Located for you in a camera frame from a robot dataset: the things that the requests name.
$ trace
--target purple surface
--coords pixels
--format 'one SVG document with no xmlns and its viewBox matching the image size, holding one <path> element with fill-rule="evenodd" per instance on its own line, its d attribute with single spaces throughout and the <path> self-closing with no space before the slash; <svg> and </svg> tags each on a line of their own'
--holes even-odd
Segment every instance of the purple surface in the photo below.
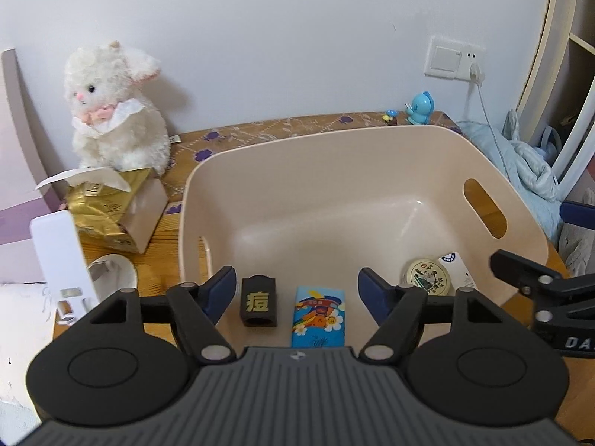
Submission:
<svg viewBox="0 0 595 446">
<path fill-rule="evenodd" d="M 48 200 L 52 202 L 54 198 L 49 197 Z M 0 245 L 30 239 L 29 223 L 31 220 L 52 211 L 53 209 L 48 206 L 44 198 L 27 201 L 0 211 Z"/>
</svg>

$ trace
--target white stuffed animal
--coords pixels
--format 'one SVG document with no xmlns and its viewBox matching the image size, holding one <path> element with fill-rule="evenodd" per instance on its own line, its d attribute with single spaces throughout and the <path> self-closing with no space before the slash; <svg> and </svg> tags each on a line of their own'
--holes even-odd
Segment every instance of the white stuffed animal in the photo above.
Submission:
<svg viewBox="0 0 595 446">
<path fill-rule="evenodd" d="M 159 72 L 159 61 L 117 41 L 78 49 L 68 58 L 64 88 L 81 168 L 164 173 L 170 157 L 165 120 L 140 89 Z"/>
</svg>

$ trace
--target white wall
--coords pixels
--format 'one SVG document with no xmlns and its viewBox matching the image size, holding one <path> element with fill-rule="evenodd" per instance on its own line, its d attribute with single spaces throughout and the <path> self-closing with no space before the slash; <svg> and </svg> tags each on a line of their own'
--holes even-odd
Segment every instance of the white wall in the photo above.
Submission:
<svg viewBox="0 0 595 446">
<path fill-rule="evenodd" d="M 186 132 L 299 114 L 402 108 L 429 90 L 455 120 L 482 119 L 469 85 L 423 75 L 431 35 L 487 48 L 490 119 L 517 105 L 547 0 L 0 0 L 49 173 L 74 167 L 62 68 L 117 38 L 163 62 L 147 94 Z"/>
</svg>

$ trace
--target tissue box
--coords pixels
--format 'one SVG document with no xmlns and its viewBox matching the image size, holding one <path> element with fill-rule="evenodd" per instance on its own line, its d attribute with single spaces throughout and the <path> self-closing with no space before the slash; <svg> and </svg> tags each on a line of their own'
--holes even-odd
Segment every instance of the tissue box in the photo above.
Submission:
<svg viewBox="0 0 595 446">
<path fill-rule="evenodd" d="M 345 345 L 345 292 L 298 287 L 293 314 L 292 347 Z"/>
<path fill-rule="evenodd" d="M 41 182 L 66 180 L 66 195 L 82 241 L 142 254 L 167 205 L 167 194 L 152 169 L 111 168 L 65 171 Z"/>
</svg>

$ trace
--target round tin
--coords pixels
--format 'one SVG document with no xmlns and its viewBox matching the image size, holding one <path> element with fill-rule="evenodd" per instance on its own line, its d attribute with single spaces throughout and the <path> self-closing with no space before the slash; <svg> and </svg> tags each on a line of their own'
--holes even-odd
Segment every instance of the round tin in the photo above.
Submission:
<svg viewBox="0 0 595 446">
<path fill-rule="evenodd" d="M 414 260 L 407 268 L 405 282 L 423 288 L 428 295 L 448 295 L 450 276 L 434 260 L 423 258 Z"/>
</svg>

